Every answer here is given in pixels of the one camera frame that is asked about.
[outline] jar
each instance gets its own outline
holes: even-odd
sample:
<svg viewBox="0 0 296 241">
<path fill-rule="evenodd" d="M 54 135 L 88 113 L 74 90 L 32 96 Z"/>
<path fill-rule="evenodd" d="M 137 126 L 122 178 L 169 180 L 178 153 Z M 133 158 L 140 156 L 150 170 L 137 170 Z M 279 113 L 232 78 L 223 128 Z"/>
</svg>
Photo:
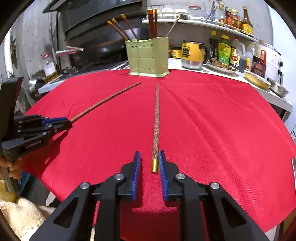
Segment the jar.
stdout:
<svg viewBox="0 0 296 241">
<path fill-rule="evenodd" d="M 161 10 L 162 13 L 162 19 L 173 19 L 174 18 L 174 9 L 165 7 L 163 10 Z"/>
<path fill-rule="evenodd" d="M 188 14 L 191 20 L 201 19 L 202 18 L 202 9 L 196 5 L 188 6 Z"/>
<path fill-rule="evenodd" d="M 173 47 L 172 57 L 173 58 L 181 58 L 181 47 Z"/>
<path fill-rule="evenodd" d="M 171 58 L 172 57 L 172 45 L 168 44 L 168 57 Z"/>
<path fill-rule="evenodd" d="M 186 9 L 176 9 L 176 17 L 181 16 L 180 19 L 188 19 L 188 11 Z"/>
</svg>

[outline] white shelf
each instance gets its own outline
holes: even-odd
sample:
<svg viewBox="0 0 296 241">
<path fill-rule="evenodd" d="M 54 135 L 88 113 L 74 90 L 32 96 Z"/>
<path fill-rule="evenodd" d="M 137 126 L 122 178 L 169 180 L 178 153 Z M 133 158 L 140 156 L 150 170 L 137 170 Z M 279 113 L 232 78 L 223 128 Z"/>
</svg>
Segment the white shelf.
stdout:
<svg viewBox="0 0 296 241">
<path fill-rule="evenodd" d="M 157 20 L 157 23 L 174 23 L 176 20 L 175 19 L 158 19 Z M 148 24 L 149 21 L 148 20 L 142 20 L 142 23 L 143 24 Z M 215 29 L 219 29 L 219 30 L 222 30 L 222 31 L 225 31 L 225 32 L 229 32 L 229 33 L 232 33 L 232 34 L 235 34 L 237 36 L 240 36 L 240 37 L 243 37 L 249 41 L 252 41 L 252 42 L 255 42 L 255 43 L 258 43 L 258 40 L 251 37 L 251 36 L 248 36 L 246 34 L 243 34 L 241 32 L 238 32 L 238 31 L 235 31 L 233 29 L 230 29 L 230 28 L 226 28 L 226 27 L 223 27 L 223 26 L 220 26 L 220 23 L 218 22 L 215 22 L 215 21 L 210 21 L 210 20 L 204 20 L 204 19 L 201 19 L 199 21 L 197 20 L 185 20 L 185 19 L 180 19 L 178 21 L 178 23 L 187 23 L 187 24 L 193 24 L 193 25 L 199 25 L 199 26 L 205 26 L 205 27 L 209 27 L 209 28 L 215 28 Z"/>
</svg>

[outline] chopstick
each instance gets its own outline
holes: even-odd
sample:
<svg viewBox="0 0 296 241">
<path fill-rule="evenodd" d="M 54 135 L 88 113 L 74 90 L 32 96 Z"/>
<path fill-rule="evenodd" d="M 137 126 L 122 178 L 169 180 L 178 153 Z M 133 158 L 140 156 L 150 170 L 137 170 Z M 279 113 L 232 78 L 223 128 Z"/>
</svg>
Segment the chopstick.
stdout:
<svg viewBox="0 0 296 241">
<path fill-rule="evenodd" d="M 153 21 L 153 9 L 148 9 L 148 20 L 149 20 L 149 37 L 154 38 L 154 21 Z"/>
<path fill-rule="evenodd" d="M 133 35 L 136 37 L 136 39 L 139 41 L 139 38 L 137 37 L 137 35 L 135 34 L 135 32 L 133 31 L 133 28 L 130 24 L 130 22 L 128 21 L 128 19 L 126 18 L 126 16 L 124 14 L 121 14 L 121 17 L 125 20 L 126 24 L 128 25 L 128 27 L 130 28 L 130 30 L 132 31 Z"/>
<path fill-rule="evenodd" d="M 114 28 L 114 30 L 116 31 L 116 32 L 118 32 L 119 34 L 120 34 L 120 36 L 122 37 L 122 39 L 123 40 L 125 40 L 125 41 L 128 41 L 128 39 L 119 31 L 119 29 L 111 22 L 111 21 L 108 21 L 108 24 L 112 27 L 112 28 Z"/>
<path fill-rule="evenodd" d="M 172 27 L 170 28 L 168 34 L 167 34 L 167 37 L 170 35 L 170 33 L 172 32 L 173 28 L 175 27 L 176 23 L 179 21 L 179 19 L 181 18 L 181 16 L 179 16 L 176 20 L 176 22 L 174 22 L 174 24 L 172 25 Z"/>
<path fill-rule="evenodd" d="M 154 9 L 154 37 L 157 38 L 157 8 Z"/>
<path fill-rule="evenodd" d="M 119 25 L 119 23 L 113 18 L 113 19 L 111 19 L 111 21 L 114 23 L 114 25 L 116 25 L 116 27 L 118 27 L 121 31 L 122 31 L 122 33 L 126 36 L 126 38 L 128 39 L 128 40 L 131 40 L 130 39 L 130 37 L 126 34 L 126 32 L 124 31 L 124 29 Z"/>
<path fill-rule="evenodd" d="M 107 97 L 107 98 L 101 100 L 100 102 L 94 104 L 92 107 L 89 107 L 87 110 L 83 111 L 82 113 L 80 113 L 79 115 L 77 115 L 77 116 L 75 116 L 73 119 L 71 119 L 71 120 L 70 120 L 71 123 L 74 123 L 75 121 L 79 120 L 81 117 L 85 116 L 86 114 L 88 114 L 88 113 L 91 112 L 93 109 L 95 109 L 95 108 L 97 108 L 98 106 L 100 106 L 101 104 L 104 104 L 104 103 L 107 102 L 108 100 L 113 99 L 115 96 L 117 96 L 117 95 L 119 95 L 119 94 L 121 94 L 121 93 L 123 93 L 123 92 L 125 92 L 125 91 L 127 91 L 127 90 L 129 90 L 129 89 L 131 89 L 131 88 L 133 88 L 133 87 L 135 87 L 135 86 L 137 86 L 137 85 L 139 85 L 139 84 L 141 84 L 141 82 L 138 82 L 138 83 L 133 84 L 133 85 L 131 85 L 131 86 L 129 86 L 129 87 L 127 87 L 127 88 L 121 90 L 121 91 L 118 91 L 117 93 L 115 93 L 115 94 L 113 94 L 113 95 L 111 95 L 111 96 L 109 96 L 109 97 Z"/>
<path fill-rule="evenodd" d="M 158 147 L 159 147 L 159 86 L 156 83 L 155 117 L 151 173 L 158 173 Z"/>
</svg>

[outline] bowl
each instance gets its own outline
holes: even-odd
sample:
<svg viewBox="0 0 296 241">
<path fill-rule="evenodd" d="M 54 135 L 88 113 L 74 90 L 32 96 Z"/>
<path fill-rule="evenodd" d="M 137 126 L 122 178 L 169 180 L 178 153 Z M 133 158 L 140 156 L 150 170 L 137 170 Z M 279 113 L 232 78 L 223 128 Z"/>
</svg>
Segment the bowl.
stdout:
<svg viewBox="0 0 296 241">
<path fill-rule="evenodd" d="M 270 90 L 274 92 L 276 95 L 278 95 L 279 97 L 283 98 L 287 94 L 289 94 L 289 91 L 285 89 L 282 85 L 280 85 L 278 82 L 270 78 L 267 78 L 267 80 L 271 83 Z"/>
<path fill-rule="evenodd" d="M 271 87 L 271 84 L 266 79 L 253 72 L 245 70 L 244 75 L 249 82 L 261 89 L 269 89 Z"/>
</svg>

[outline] table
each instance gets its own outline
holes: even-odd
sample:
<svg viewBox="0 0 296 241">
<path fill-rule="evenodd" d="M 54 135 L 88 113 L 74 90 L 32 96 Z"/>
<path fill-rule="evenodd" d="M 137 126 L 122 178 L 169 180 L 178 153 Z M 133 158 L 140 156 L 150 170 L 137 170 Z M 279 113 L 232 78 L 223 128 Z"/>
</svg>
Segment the table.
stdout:
<svg viewBox="0 0 296 241">
<path fill-rule="evenodd" d="M 151 174 L 159 82 L 159 148 L 168 161 L 197 182 L 219 182 L 264 232 L 295 209 L 295 144 L 250 84 L 184 70 L 171 70 L 163 78 L 130 76 L 129 70 L 93 73 L 65 81 L 28 114 L 71 119 L 139 81 L 28 154 L 25 170 L 64 200 L 81 182 L 99 183 L 119 172 L 138 150 L 143 163 L 139 193 L 135 203 L 121 204 L 121 237 L 177 241 L 178 204 L 164 203 L 159 175 Z"/>
</svg>

